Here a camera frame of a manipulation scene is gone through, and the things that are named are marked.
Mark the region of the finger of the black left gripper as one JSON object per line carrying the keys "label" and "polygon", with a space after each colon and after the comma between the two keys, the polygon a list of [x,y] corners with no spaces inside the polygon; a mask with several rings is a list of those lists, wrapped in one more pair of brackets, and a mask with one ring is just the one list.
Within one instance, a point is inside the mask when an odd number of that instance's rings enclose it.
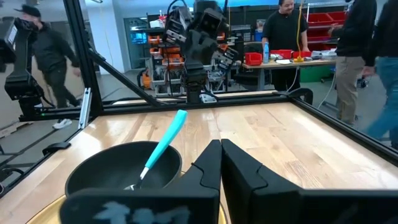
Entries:
{"label": "finger of the black left gripper", "polygon": [[196,29],[183,30],[181,32],[167,29],[164,37],[167,42],[177,44],[180,47],[180,52],[185,59],[201,62],[200,38],[201,32]]}
{"label": "finger of the black left gripper", "polygon": [[199,49],[199,59],[204,65],[209,65],[213,60],[219,62],[221,68],[230,68],[237,60],[238,52],[227,44],[218,44],[217,41],[205,40]]}

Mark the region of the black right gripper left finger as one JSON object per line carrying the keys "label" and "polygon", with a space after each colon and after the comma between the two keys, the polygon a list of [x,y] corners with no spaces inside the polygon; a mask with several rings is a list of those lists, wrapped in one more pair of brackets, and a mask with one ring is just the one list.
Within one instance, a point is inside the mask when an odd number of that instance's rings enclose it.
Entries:
{"label": "black right gripper left finger", "polygon": [[83,161],[65,186],[62,223],[217,223],[220,207],[221,143],[212,140],[188,170],[169,146],[137,183],[153,141],[129,142]]}

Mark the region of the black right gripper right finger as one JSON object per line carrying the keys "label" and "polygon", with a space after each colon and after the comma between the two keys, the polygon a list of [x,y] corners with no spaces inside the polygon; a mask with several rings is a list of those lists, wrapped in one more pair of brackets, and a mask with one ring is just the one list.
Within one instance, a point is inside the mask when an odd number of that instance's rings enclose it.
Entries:
{"label": "black right gripper right finger", "polygon": [[233,223],[397,223],[395,190],[303,189],[229,139],[221,144],[221,178]]}

